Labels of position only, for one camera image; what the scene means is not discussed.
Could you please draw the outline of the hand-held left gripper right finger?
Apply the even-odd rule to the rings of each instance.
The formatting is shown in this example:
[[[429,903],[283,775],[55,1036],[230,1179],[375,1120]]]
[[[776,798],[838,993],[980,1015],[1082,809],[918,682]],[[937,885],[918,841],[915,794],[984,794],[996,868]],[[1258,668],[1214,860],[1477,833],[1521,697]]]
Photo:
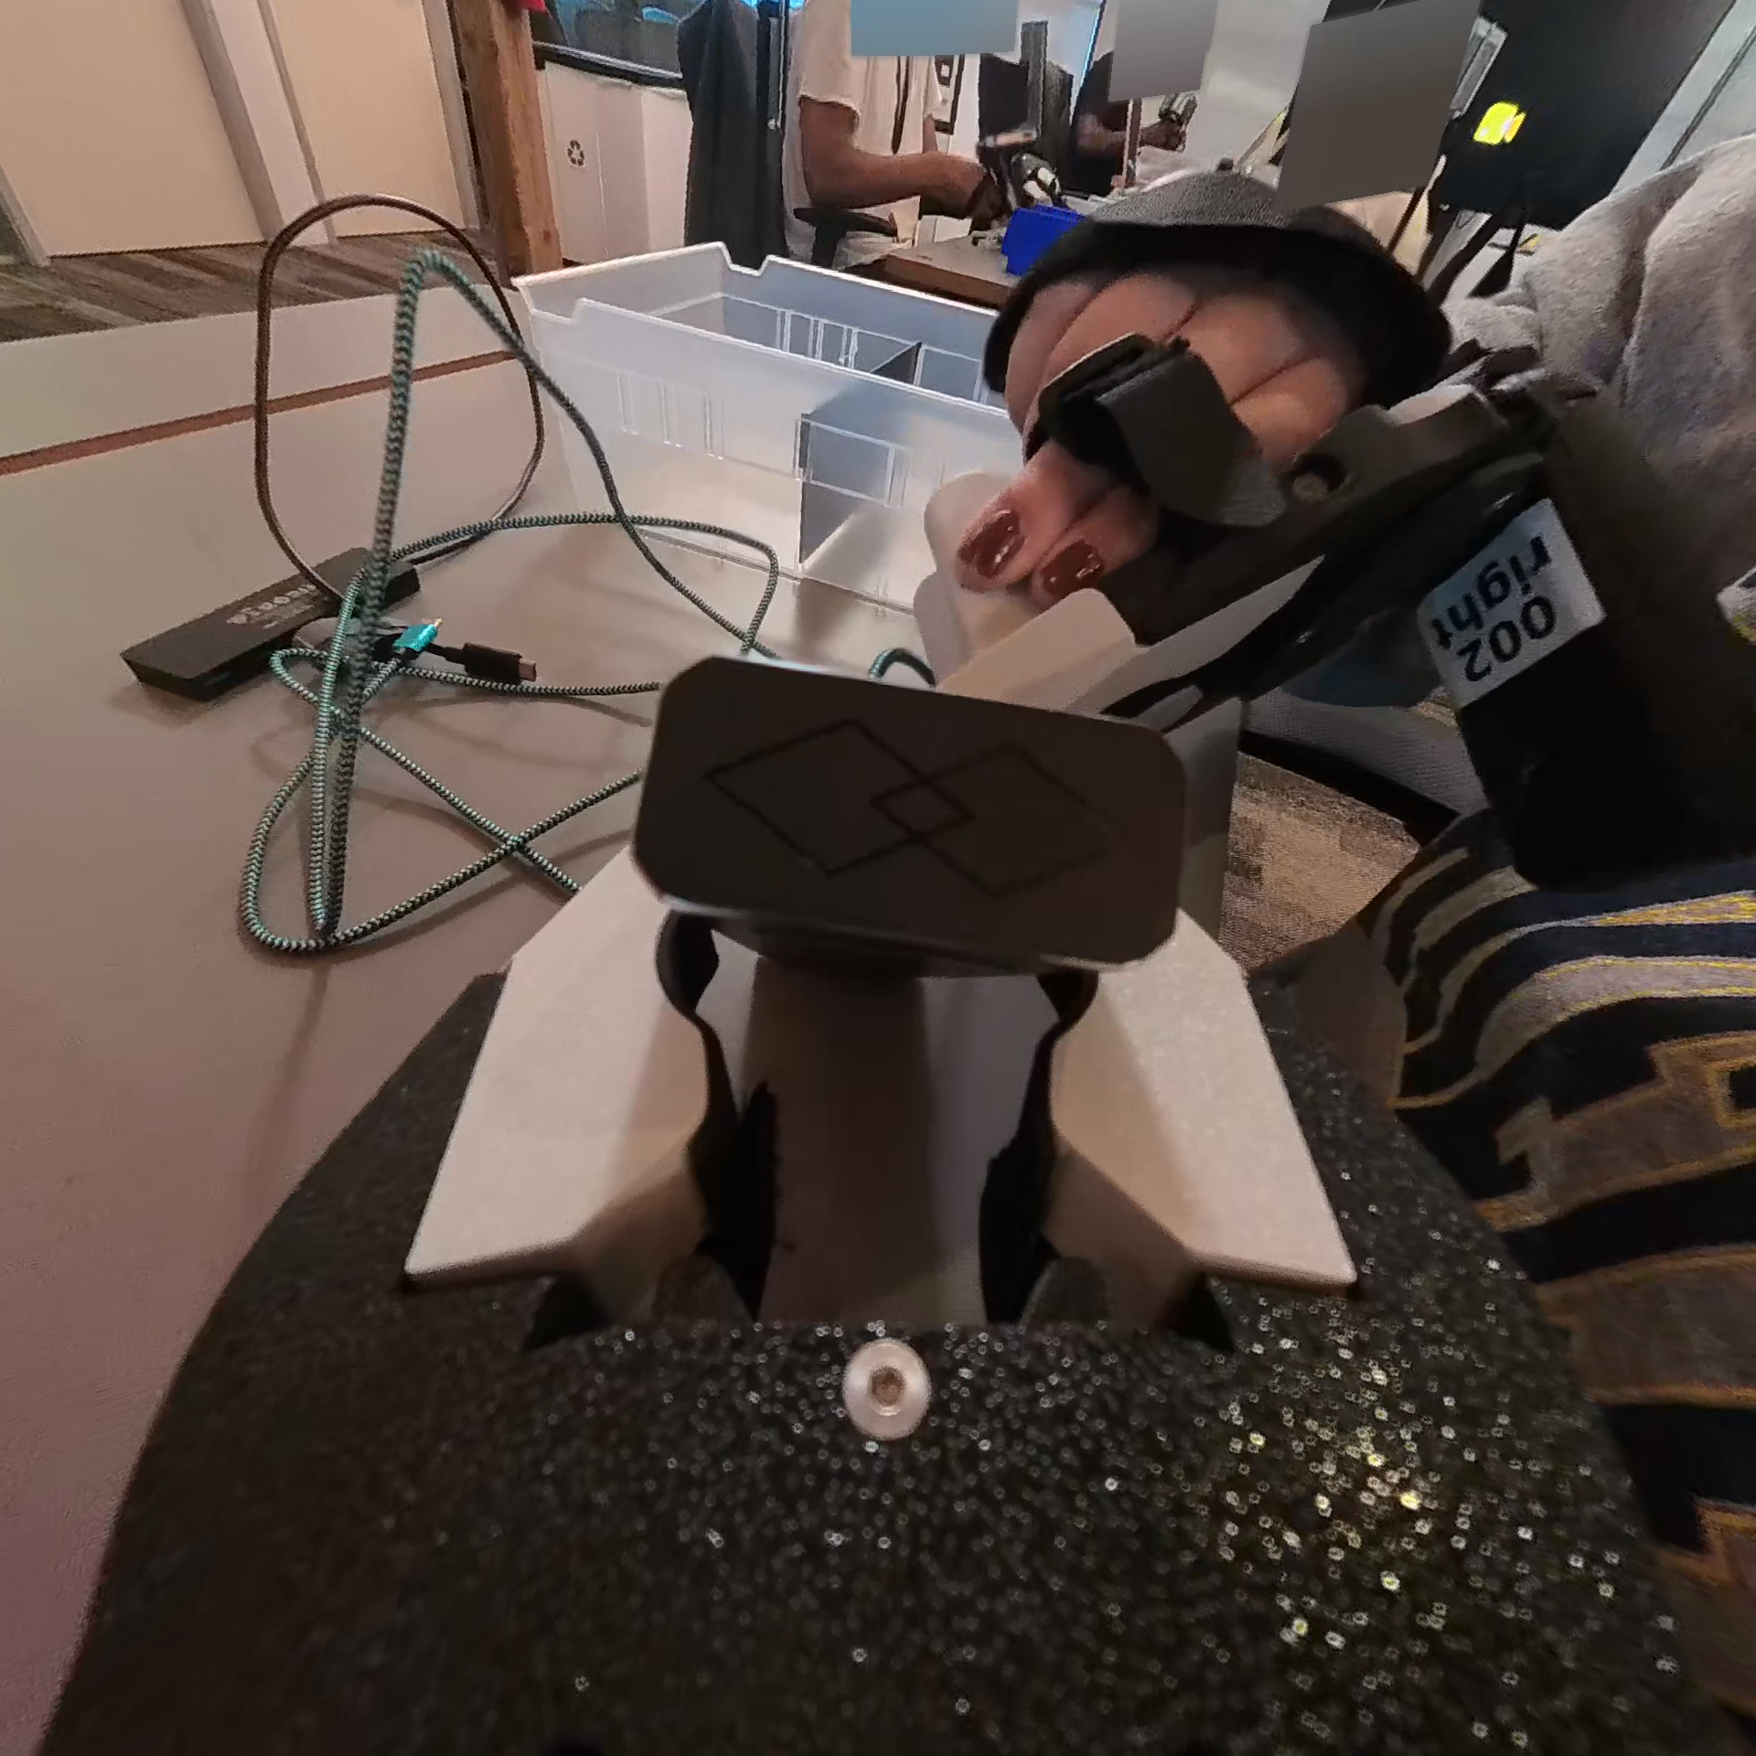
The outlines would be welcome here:
[[[1037,987],[1050,1027],[987,1171],[989,1311],[1042,1311],[1061,1262],[1099,1311],[1175,1311],[1203,1280],[1357,1285],[1258,1009],[1202,927]]]

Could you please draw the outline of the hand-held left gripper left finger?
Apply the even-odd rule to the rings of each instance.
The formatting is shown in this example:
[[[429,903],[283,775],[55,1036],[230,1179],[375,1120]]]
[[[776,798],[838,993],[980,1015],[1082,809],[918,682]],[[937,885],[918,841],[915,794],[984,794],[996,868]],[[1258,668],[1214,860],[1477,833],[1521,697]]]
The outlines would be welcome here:
[[[618,850],[513,956],[405,1256],[417,1288],[573,1282],[651,1311],[708,1259],[735,1308],[768,1282],[768,1082],[700,1008],[728,967]]]

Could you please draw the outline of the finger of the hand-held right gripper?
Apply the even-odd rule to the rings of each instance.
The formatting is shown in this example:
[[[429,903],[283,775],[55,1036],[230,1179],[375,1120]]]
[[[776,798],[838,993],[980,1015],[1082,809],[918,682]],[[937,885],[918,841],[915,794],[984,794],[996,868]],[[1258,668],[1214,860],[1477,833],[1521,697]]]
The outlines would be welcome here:
[[[1244,703],[1235,695],[1202,692],[1186,679],[1162,679],[1103,712],[1157,733],[1177,757],[1182,777],[1177,906],[1218,941]]]
[[[921,583],[913,625],[937,692],[1033,711],[1101,715],[1116,677],[1145,654],[1098,589],[1034,608],[1009,589]]]

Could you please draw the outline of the black charger with diamond print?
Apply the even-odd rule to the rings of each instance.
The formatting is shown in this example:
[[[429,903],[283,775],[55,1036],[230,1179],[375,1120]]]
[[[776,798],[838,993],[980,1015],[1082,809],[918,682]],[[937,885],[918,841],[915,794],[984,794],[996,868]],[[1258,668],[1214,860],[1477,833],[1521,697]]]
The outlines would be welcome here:
[[[773,956],[1053,974],[1171,941],[1181,844],[1147,729],[714,657],[660,692],[631,857]]]

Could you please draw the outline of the black usb hub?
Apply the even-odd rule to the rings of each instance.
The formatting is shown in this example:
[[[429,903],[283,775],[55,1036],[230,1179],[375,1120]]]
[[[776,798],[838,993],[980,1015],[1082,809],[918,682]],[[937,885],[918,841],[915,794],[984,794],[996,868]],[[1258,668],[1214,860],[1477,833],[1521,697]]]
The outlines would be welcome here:
[[[333,624],[344,589],[366,564],[352,547],[302,576],[262,585],[239,600],[121,650],[144,688],[191,703],[233,692],[271,669],[271,657],[320,624]]]

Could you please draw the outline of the person's right forearm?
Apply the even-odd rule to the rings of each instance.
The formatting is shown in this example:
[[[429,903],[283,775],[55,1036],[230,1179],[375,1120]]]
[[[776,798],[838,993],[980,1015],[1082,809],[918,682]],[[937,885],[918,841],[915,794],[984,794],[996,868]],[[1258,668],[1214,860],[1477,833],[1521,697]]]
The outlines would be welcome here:
[[[1689,513],[1708,587],[1752,578],[1752,134],[1593,204],[1503,292],[1443,313],[1458,345],[1526,345],[1599,384]]]

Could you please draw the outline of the person's right hand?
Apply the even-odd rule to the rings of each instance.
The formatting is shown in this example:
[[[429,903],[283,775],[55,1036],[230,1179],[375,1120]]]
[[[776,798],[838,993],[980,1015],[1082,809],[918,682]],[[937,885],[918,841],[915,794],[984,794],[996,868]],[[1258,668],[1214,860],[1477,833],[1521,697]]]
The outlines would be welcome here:
[[[1275,469],[1349,410],[1423,388],[1450,342],[1413,274],[1332,208],[1283,212],[1235,169],[1124,192],[1050,246],[994,323],[983,372],[1025,461],[958,535],[961,587],[1044,608],[1171,538],[1150,496],[1034,438],[1042,386],[1130,336],[1186,345]]]

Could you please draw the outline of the person's patterned clothing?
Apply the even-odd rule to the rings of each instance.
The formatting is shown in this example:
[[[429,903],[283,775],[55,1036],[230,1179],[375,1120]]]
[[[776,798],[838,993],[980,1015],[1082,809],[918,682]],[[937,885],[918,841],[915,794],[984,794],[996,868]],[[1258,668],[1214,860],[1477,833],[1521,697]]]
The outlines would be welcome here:
[[[1476,816],[1363,927],[1401,1002],[1392,1108],[1563,1334],[1685,1666],[1752,1752],[1752,860],[1555,892]]]

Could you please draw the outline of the clear plastic bin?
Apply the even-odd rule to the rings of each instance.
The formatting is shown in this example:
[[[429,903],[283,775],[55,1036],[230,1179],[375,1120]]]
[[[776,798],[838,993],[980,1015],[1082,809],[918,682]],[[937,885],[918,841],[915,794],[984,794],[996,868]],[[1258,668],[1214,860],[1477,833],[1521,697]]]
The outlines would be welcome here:
[[[908,605],[932,496],[1017,471],[980,310],[789,259],[742,269],[720,245],[516,290],[628,510],[755,538],[792,579]]]

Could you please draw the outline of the blue bin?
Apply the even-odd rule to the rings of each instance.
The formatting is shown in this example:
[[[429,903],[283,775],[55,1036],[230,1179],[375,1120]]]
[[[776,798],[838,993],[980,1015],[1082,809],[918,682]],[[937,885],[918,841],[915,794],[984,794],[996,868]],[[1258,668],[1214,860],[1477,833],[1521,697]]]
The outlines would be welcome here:
[[[1024,204],[1009,213],[1001,232],[1001,265],[1009,279],[1020,279],[1037,267],[1087,213],[1066,204]]]

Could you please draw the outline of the black monitor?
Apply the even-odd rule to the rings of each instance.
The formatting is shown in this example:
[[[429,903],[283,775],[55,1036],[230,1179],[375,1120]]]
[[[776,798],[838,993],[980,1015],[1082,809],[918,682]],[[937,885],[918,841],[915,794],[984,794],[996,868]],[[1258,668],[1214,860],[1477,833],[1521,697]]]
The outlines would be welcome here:
[[[1504,41],[1446,149],[1438,208],[1566,227],[1615,186],[1728,3],[1481,3]]]

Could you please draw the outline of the dark hanging jacket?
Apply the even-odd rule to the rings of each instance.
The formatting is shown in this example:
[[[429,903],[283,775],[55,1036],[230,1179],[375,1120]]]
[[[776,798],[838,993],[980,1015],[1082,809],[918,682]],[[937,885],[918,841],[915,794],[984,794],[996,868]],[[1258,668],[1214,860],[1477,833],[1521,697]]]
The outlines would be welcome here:
[[[686,245],[718,242],[757,271],[785,257],[782,212],[785,3],[707,3],[674,33],[690,111]]]

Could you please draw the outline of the wooden post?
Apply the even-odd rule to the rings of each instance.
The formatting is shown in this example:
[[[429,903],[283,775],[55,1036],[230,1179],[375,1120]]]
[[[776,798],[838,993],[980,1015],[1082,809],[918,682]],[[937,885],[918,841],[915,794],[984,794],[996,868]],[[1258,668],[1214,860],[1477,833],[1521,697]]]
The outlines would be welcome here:
[[[564,265],[551,191],[534,6],[452,3],[453,53],[467,109],[479,192],[507,279]]]

